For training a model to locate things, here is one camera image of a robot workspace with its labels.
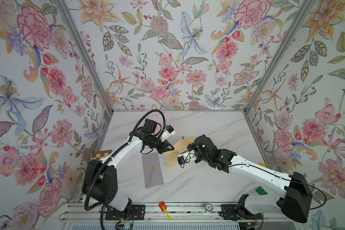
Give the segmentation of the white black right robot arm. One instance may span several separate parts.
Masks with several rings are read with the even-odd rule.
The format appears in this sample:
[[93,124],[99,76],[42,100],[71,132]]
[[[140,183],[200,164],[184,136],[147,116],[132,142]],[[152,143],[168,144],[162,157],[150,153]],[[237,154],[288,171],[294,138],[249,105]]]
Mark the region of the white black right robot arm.
[[210,167],[239,175],[260,185],[266,195],[243,194],[229,212],[234,219],[255,219],[265,213],[283,214],[289,219],[306,223],[311,208],[312,192],[305,177],[297,172],[287,174],[260,166],[228,149],[217,148],[202,135],[188,144],[187,151],[177,156],[180,166],[193,160]]

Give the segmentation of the yellow envelope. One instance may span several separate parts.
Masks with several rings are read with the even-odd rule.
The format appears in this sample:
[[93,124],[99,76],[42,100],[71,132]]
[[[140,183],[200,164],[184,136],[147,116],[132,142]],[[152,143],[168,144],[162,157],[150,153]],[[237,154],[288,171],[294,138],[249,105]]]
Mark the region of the yellow envelope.
[[168,151],[164,154],[168,168],[172,168],[173,166],[178,164],[178,155],[186,152],[188,145],[192,144],[194,140],[195,139],[180,139],[173,145],[174,150]]

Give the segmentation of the grey lavender envelope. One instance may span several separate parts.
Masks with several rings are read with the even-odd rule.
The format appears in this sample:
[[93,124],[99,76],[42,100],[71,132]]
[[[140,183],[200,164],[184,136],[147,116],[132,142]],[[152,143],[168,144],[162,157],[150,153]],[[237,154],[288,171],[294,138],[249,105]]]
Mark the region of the grey lavender envelope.
[[142,168],[145,188],[164,184],[159,154],[157,152],[142,155]]

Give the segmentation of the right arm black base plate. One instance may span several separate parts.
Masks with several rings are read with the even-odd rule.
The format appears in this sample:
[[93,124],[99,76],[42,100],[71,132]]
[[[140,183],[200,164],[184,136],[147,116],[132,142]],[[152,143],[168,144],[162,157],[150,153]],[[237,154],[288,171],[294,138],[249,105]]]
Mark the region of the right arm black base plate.
[[221,212],[219,215],[224,220],[259,220],[263,219],[262,213],[252,214],[247,211],[244,207],[238,206],[237,204],[223,204],[220,205]]

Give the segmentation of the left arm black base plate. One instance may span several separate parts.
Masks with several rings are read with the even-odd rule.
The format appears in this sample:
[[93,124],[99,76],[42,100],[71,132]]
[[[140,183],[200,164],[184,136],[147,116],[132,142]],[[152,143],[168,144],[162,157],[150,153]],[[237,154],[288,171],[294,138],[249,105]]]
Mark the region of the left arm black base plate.
[[107,209],[105,220],[144,220],[145,205],[128,205],[124,211],[111,208]]

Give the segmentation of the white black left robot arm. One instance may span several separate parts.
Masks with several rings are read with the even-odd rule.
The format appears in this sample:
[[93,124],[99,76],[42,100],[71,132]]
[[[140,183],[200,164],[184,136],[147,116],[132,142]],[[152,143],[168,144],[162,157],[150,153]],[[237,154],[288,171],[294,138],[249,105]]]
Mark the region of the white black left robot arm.
[[117,171],[133,155],[142,153],[145,147],[159,154],[174,149],[167,140],[175,134],[174,128],[163,125],[160,133],[155,134],[157,126],[157,122],[146,119],[142,127],[129,133],[128,139],[117,150],[101,160],[89,162],[82,185],[82,193],[86,195],[83,202],[86,211],[102,206],[126,215],[130,213],[132,201],[118,192]]

